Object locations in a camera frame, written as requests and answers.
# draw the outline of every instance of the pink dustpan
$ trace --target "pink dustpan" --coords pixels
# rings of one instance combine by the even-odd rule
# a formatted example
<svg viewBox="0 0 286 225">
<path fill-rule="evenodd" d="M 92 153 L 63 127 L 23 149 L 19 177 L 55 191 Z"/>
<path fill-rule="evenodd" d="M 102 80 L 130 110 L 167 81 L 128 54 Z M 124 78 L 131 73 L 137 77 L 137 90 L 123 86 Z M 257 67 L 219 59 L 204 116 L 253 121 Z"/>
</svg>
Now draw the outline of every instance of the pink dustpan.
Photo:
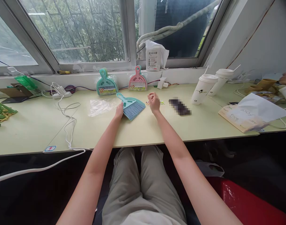
<svg viewBox="0 0 286 225">
<path fill-rule="evenodd" d="M 147 81 L 145 77 L 140 74 L 141 68 L 140 66 L 136 66 L 135 68 L 136 74 L 133 75 L 128 84 L 128 88 L 130 91 L 146 91 L 147 90 Z"/>
</svg>

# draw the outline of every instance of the window frame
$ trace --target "window frame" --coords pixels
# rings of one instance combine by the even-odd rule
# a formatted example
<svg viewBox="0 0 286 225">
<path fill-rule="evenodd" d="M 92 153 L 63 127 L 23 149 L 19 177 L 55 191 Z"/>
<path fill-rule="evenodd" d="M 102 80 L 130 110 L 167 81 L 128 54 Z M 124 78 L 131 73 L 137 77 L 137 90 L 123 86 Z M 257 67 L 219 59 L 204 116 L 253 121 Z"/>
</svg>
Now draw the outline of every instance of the window frame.
<svg viewBox="0 0 286 225">
<path fill-rule="evenodd" d="M 210 54 L 209 46 L 217 32 L 222 18 L 231 0 L 222 0 L 205 41 L 197 58 L 168 59 L 166 68 L 200 67 Z M 58 70 L 71 72 L 97 72 L 106 67 L 109 71 L 133 70 L 136 65 L 146 68 L 146 60 L 136 59 L 136 29 L 134 0 L 119 0 L 122 38 L 124 42 L 125 61 L 118 62 L 85 62 L 76 64 L 60 64 L 54 57 L 44 38 L 37 30 L 25 8 L 19 0 L 0 0 L 0 17 L 16 35 L 23 46 L 39 64 L 38 66 L 16 66 L 22 71 L 34 73 L 55 73 Z M 0 67 L 0 74 L 7 72 L 6 67 Z"/>
<path fill-rule="evenodd" d="M 29 37 L 19 20 L 4 1 L 0 1 L 0 17 L 38 64 L 31 66 L 15 66 L 15 68 L 30 73 L 53 73 L 54 71 L 45 61 L 40 51 L 38 51 L 33 40 Z M 7 67 L 8 66 L 0 66 L 0 75 L 10 73 Z"/>
</svg>

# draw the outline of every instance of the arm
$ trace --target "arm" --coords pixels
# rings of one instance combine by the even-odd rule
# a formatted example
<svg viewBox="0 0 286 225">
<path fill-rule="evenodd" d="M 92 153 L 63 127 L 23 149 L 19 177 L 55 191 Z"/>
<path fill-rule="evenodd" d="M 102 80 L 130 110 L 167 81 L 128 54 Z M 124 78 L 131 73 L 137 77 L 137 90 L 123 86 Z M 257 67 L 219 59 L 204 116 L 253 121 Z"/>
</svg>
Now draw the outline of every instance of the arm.
<svg viewBox="0 0 286 225">
<path fill-rule="evenodd" d="M 57 225 L 92 225 L 103 177 L 123 115 L 121 103 L 109 126 L 91 153 L 85 170 Z"/>
<path fill-rule="evenodd" d="M 202 225 L 242 225 L 199 170 L 185 144 L 160 112 L 156 93 L 148 95 L 150 108 L 161 128 L 165 145 Z"/>
</svg>

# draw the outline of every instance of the left hand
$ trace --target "left hand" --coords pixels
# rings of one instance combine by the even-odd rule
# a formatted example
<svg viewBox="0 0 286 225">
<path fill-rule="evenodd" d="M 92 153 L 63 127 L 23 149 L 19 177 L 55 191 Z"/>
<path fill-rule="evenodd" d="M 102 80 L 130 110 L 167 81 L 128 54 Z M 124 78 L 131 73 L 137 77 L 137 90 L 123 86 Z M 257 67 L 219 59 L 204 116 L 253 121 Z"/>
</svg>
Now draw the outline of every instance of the left hand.
<svg viewBox="0 0 286 225">
<path fill-rule="evenodd" d="M 116 108 L 115 117 L 121 119 L 123 116 L 123 102 L 121 102 Z"/>
</svg>

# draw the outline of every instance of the light green desk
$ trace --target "light green desk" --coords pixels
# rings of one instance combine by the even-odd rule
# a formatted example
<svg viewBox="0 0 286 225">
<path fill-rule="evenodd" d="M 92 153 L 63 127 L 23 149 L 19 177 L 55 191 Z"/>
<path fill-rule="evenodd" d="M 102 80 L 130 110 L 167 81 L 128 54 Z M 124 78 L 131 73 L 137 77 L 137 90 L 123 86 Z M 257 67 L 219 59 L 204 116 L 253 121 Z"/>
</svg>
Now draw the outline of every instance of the light green desk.
<svg viewBox="0 0 286 225">
<path fill-rule="evenodd" d="M 6 104 L 18 113 L 1 123 L 0 156 L 43 152 L 69 119 L 57 110 L 55 103 L 40 97 Z M 68 110 L 67 114 L 72 115 L 75 111 Z"/>
<path fill-rule="evenodd" d="M 259 135 L 257 132 L 245 134 L 240 132 L 218 114 L 221 106 L 208 97 L 201 105 L 192 105 L 191 97 L 195 87 L 196 84 L 184 84 L 173 85 L 162 90 L 148 87 L 148 91 L 146 92 L 130 92 L 126 89 L 122 90 L 121 93 L 125 97 L 134 97 L 142 102 L 146 102 L 148 101 L 147 94 L 157 92 L 160 100 L 165 103 L 165 105 L 160 106 L 162 114 L 184 142 Z M 192 115 L 177 115 L 168 102 L 168 100 L 173 97 L 181 99 L 192 111 Z M 88 116 L 90 100 L 98 98 L 100 97 L 96 92 L 77 91 L 73 96 L 66 99 L 66 104 L 64 102 L 61 103 L 61 107 L 65 107 L 73 102 L 81 103 L 81 106 L 77 108 L 77 111 L 73 115 L 73 117 L 77 119 L 77 123 L 74 130 L 72 147 L 94 148 L 114 116 L 115 110 L 100 114 L 96 117 Z M 113 95 L 105 96 L 104 98 L 114 99 L 117 103 L 120 102 L 120 100 Z M 66 133 L 62 128 L 54 139 L 51 140 L 49 146 L 56 146 L 54 152 L 68 151 L 65 136 Z M 164 141 L 157 121 L 149 109 L 149 106 L 146 106 L 133 121 L 129 121 L 126 117 L 122 118 L 114 142 L 114 148 L 162 143 L 164 143 Z"/>
<path fill-rule="evenodd" d="M 244 89 L 240 89 L 239 92 L 245 95 L 244 90 L 250 85 L 251 83 L 246 83 L 244 84 L 244 86 L 243 84 L 225 84 L 217 95 L 212 97 L 209 96 L 209 98 L 211 98 L 214 102 L 216 102 L 222 107 L 227 106 L 229 102 L 240 102 L 243 99 L 243 97 L 234 94 L 234 91 L 239 88 L 242 88 L 243 86 Z M 271 124 L 277 127 L 284 126 L 284 124 L 280 120 L 272 121 Z M 272 126 L 267 126 L 264 128 L 264 131 L 261 131 L 260 133 L 282 132 L 282 131 L 286 131 L 286 129 L 277 129 Z"/>
</svg>

